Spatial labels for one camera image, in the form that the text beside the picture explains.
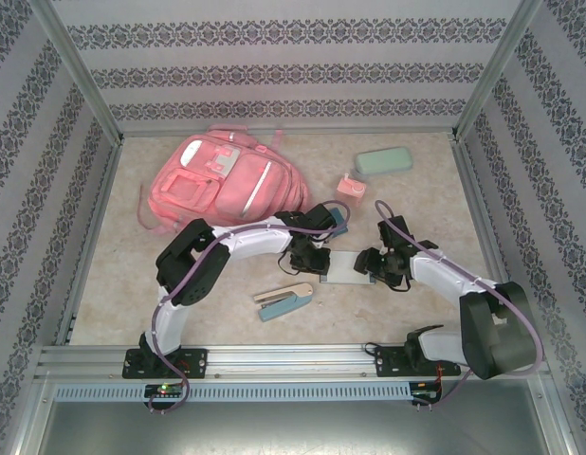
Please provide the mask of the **small pink box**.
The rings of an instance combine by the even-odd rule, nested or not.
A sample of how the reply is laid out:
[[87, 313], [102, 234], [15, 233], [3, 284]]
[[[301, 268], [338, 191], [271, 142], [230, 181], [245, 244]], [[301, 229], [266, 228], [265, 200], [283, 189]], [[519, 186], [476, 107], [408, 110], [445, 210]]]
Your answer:
[[336, 188], [336, 197], [339, 201], [346, 203], [350, 207], [358, 207], [366, 192], [366, 184], [355, 180], [346, 173], [338, 182]]

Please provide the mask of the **small teal notebook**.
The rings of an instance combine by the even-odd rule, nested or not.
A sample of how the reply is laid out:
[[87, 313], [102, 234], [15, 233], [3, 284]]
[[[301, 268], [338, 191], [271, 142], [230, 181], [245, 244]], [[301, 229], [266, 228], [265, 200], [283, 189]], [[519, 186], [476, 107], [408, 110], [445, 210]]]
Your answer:
[[335, 221], [335, 225], [338, 227], [338, 229], [332, 233], [332, 237], [339, 237], [347, 233], [348, 227], [344, 224], [347, 209], [342, 205], [335, 205], [333, 208], [329, 209], [329, 212]]

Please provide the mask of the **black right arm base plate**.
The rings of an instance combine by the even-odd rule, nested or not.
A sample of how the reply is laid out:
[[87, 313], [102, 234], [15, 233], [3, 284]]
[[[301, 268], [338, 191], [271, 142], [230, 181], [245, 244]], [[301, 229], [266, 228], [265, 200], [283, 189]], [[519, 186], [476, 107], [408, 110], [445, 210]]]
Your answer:
[[401, 346], [381, 346], [373, 349], [375, 373], [378, 377], [455, 377], [461, 374], [458, 364], [448, 361], [420, 361], [413, 366]]

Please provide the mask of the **wide aluminium mounting rail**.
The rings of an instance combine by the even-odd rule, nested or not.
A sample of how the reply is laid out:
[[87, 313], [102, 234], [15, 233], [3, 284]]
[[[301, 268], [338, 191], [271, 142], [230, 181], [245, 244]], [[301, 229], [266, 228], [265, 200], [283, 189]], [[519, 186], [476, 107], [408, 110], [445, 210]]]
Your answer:
[[[53, 382], [116, 382], [127, 346], [44, 347], [33, 378]], [[360, 344], [208, 346], [200, 369], [208, 382], [318, 382], [376, 379], [375, 361]]]

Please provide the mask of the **navy book with yellow label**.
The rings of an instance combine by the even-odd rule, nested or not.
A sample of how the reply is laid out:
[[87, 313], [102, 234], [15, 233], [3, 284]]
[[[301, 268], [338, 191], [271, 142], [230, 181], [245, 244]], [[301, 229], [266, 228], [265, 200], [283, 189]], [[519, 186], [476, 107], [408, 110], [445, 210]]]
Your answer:
[[368, 274], [360, 274], [354, 270], [354, 263], [358, 252], [331, 251], [329, 280], [321, 281], [324, 284], [354, 284], [370, 285]]

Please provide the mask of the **blue and cream stapler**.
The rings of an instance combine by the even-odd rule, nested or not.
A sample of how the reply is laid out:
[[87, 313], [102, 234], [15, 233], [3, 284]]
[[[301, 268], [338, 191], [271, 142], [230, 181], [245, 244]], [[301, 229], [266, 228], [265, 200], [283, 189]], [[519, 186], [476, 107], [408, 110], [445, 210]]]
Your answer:
[[313, 286], [309, 282], [301, 282], [256, 295], [253, 301], [260, 306], [260, 321], [268, 322], [304, 307], [313, 295]]

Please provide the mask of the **pink school backpack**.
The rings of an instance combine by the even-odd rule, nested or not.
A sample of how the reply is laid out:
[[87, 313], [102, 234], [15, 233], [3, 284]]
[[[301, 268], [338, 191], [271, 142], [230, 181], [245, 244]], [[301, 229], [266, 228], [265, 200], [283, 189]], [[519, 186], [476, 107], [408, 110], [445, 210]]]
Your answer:
[[156, 175], [137, 221], [156, 234], [189, 222], [211, 226], [254, 223], [279, 211], [305, 211], [311, 196], [302, 173], [280, 154], [284, 133], [265, 145], [247, 127], [212, 125], [184, 140]]

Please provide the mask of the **aluminium frame rail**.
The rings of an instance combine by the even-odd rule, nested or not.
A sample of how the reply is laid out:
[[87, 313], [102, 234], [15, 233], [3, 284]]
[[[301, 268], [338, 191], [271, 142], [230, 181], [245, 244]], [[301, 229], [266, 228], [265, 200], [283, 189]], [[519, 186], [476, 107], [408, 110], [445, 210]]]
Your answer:
[[451, 140], [449, 145], [452, 149], [488, 276], [497, 282], [509, 282], [510, 277], [505, 269], [504, 260], [496, 241], [495, 231], [488, 217], [487, 207], [465, 145], [457, 140]]
[[[202, 134], [206, 127], [200, 129], [171, 129], [171, 130], [139, 130], [123, 131], [123, 138], [138, 137], [189, 137]], [[276, 127], [276, 128], [251, 128], [248, 133], [251, 136], [273, 136], [277, 131], [285, 135], [381, 135], [381, 134], [440, 134], [444, 133], [449, 138], [455, 138], [455, 129], [445, 126], [400, 126], [400, 127], [339, 127], [339, 128], [301, 128], [301, 127]]]
[[102, 220], [107, 208], [110, 192], [119, 164], [124, 140], [116, 144], [104, 163], [98, 191], [94, 199], [90, 218], [86, 225], [85, 237], [81, 244], [80, 255], [76, 262], [74, 275], [66, 292], [63, 312], [59, 319], [53, 344], [63, 346], [71, 339], [71, 327], [76, 321], [85, 288], [86, 279], [92, 264], [94, 251], [101, 232]]

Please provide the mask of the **mint green pencil case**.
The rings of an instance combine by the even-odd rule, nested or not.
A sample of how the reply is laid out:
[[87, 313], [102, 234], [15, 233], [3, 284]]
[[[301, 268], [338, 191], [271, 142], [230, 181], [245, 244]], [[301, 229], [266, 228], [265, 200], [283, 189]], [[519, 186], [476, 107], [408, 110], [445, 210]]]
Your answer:
[[406, 147], [363, 152], [355, 157], [354, 171], [361, 179], [405, 172], [412, 168], [412, 155]]

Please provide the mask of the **aluminium frame post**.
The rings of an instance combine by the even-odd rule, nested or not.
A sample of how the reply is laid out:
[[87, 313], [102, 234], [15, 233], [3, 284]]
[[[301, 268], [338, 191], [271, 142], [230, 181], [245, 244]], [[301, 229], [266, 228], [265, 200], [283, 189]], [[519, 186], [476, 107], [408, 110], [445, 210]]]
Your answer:
[[91, 71], [76, 48], [51, 0], [27, 0], [34, 15], [56, 48], [69, 75], [80, 88], [102, 130], [112, 144], [120, 145], [123, 133], [105, 102]]
[[513, 56], [514, 49], [531, 24], [542, 3], [543, 0], [520, 1], [504, 30], [501, 40], [487, 62], [476, 87], [472, 91], [461, 116], [452, 128], [451, 137], [455, 141], [459, 141], [468, 134], [473, 122], [485, 105], [491, 90], [497, 80], [502, 76], [508, 62]]

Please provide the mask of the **small circuit board green light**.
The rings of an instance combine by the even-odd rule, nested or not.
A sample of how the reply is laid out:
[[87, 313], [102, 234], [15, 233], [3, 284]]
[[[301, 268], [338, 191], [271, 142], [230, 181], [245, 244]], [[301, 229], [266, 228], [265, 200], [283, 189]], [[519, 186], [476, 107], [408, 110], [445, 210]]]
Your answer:
[[166, 398], [175, 399], [180, 398], [183, 395], [184, 388], [180, 384], [157, 384], [157, 385], [146, 385], [144, 390], [144, 397], [150, 398]]

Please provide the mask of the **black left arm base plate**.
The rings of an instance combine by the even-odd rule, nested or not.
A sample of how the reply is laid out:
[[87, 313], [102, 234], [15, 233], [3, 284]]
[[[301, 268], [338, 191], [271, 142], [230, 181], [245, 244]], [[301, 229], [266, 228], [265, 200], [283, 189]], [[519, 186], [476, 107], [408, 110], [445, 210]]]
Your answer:
[[[166, 359], [189, 379], [202, 379], [206, 374], [208, 351], [184, 349], [166, 355]], [[122, 377], [125, 379], [177, 379], [181, 376], [169, 368], [155, 353], [140, 348], [126, 352]]]

